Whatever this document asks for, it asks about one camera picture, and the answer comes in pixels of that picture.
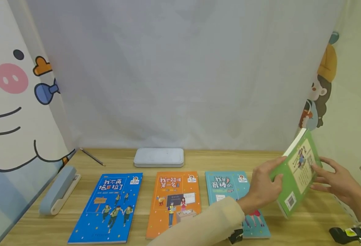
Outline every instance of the hand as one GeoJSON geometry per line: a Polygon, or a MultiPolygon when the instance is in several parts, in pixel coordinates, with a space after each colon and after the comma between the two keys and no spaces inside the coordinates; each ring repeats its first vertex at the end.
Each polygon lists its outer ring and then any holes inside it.
{"type": "Polygon", "coordinates": [[[336,161],[325,157],[320,157],[320,160],[331,166],[335,173],[331,173],[315,164],[312,165],[313,170],[317,173],[315,180],[317,184],[313,184],[311,188],[316,191],[331,193],[349,207],[353,207],[355,205],[354,195],[361,193],[361,186],[351,176],[350,172],[336,161]]]}
{"type": "Polygon", "coordinates": [[[353,210],[357,219],[361,222],[361,185],[351,176],[351,173],[346,168],[339,165],[336,161],[325,157],[320,157],[320,160],[331,166],[335,173],[324,170],[315,164],[312,165],[312,168],[318,175],[315,183],[320,184],[313,184],[311,188],[335,195],[353,210]]]}
{"type": "Polygon", "coordinates": [[[286,156],[282,156],[266,161],[253,170],[249,192],[245,197],[238,200],[238,204],[245,214],[265,207],[265,205],[277,200],[281,193],[283,174],[277,175],[273,182],[269,174],[286,158],[286,156]]]}

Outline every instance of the blue stapler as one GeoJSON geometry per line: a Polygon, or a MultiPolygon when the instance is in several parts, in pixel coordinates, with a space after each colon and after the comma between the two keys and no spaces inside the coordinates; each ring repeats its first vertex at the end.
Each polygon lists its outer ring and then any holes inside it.
{"type": "Polygon", "coordinates": [[[57,175],[51,188],[40,204],[41,215],[57,215],[64,203],[77,186],[81,175],[76,173],[74,166],[65,166],[57,175]]]}

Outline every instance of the cartoon eye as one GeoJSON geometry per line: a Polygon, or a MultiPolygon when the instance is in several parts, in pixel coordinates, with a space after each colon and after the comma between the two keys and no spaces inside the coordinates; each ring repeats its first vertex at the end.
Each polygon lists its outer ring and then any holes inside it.
{"type": "Polygon", "coordinates": [[[14,57],[15,57],[17,60],[23,60],[24,57],[25,57],[25,55],[23,54],[23,52],[20,51],[20,50],[14,50],[14,51],[13,51],[13,55],[14,55],[14,57]]]}

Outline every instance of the desk surface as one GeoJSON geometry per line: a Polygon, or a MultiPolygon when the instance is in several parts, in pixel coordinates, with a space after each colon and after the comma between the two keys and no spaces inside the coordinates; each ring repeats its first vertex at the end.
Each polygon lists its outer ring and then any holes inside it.
{"type": "MultiPolygon", "coordinates": [[[[88,149],[87,151],[103,161],[106,166],[99,165],[89,156],[78,151],[67,165],[75,166],[82,178],[60,213],[54,217],[41,217],[38,213],[40,202],[50,187],[48,186],[0,243],[1,246],[67,245],[75,223],[101,174],[133,172],[143,172],[144,181],[127,245],[145,246],[149,243],[145,239],[145,233],[157,171],[198,171],[202,208],[205,210],[208,207],[205,171],[243,169],[248,177],[251,177],[255,166],[281,155],[279,152],[185,151],[183,168],[135,168],[133,159],[136,150],[88,149]]],[[[335,246],[337,244],[331,239],[328,230],[331,227],[348,228],[352,225],[350,217],[343,212],[330,194],[315,191],[310,191],[289,220],[284,219],[276,203],[268,205],[261,211],[272,238],[246,239],[237,243],[237,246],[335,246]]],[[[230,245],[230,243],[226,240],[217,245],[230,245]]]]}

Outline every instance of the book cover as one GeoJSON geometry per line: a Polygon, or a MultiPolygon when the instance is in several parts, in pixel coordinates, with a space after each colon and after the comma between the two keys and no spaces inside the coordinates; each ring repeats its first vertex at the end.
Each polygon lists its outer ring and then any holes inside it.
{"type": "Polygon", "coordinates": [[[201,213],[197,172],[158,172],[150,205],[147,239],[201,213]]]}
{"type": "Polygon", "coordinates": [[[103,174],[68,243],[126,243],[141,182],[142,173],[103,174]]]}
{"type": "Polygon", "coordinates": [[[271,173],[272,180],[276,175],[284,174],[282,192],[277,202],[286,218],[296,210],[315,179],[312,164],[322,167],[311,132],[303,132],[302,137],[295,140],[294,148],[286,160],[271,173]]]}
{"type": "MultiPolygon", "coordinates": [[[[244,197],[250,188],[245,172],[206,172],[206,186],[209,205],[227,196],[235,200],[244,197]]],[[[270,238],[271,233],[260,210],[246,215],[242,223],[242,238],[270,238]]]]}

